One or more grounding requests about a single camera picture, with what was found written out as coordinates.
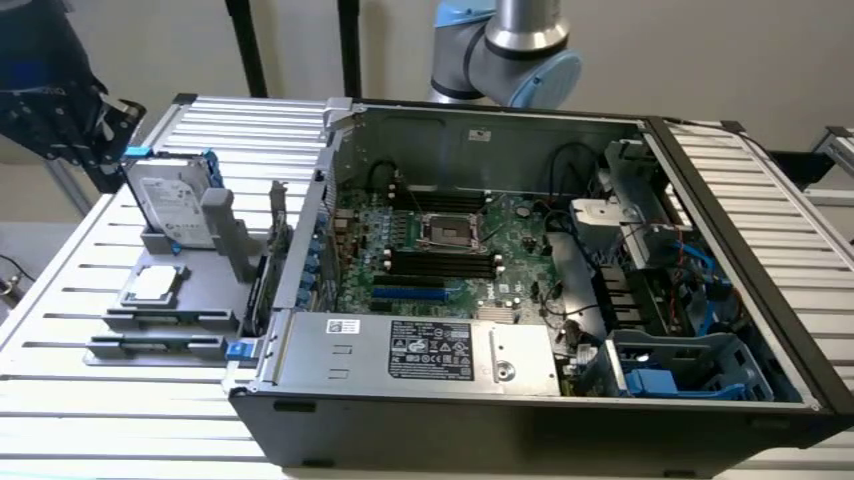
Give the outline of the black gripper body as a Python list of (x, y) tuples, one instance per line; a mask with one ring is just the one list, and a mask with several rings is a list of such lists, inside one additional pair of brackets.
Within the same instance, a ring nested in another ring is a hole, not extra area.
[(2, 124), (22, 122), (24, 108), (46, 116), (62, 110), (82, 125), (92, 125), (102, 109), (102, 95), (108, 93), (102, 82), (70, 82), (59, 85), (30, 86), (2, 83)]

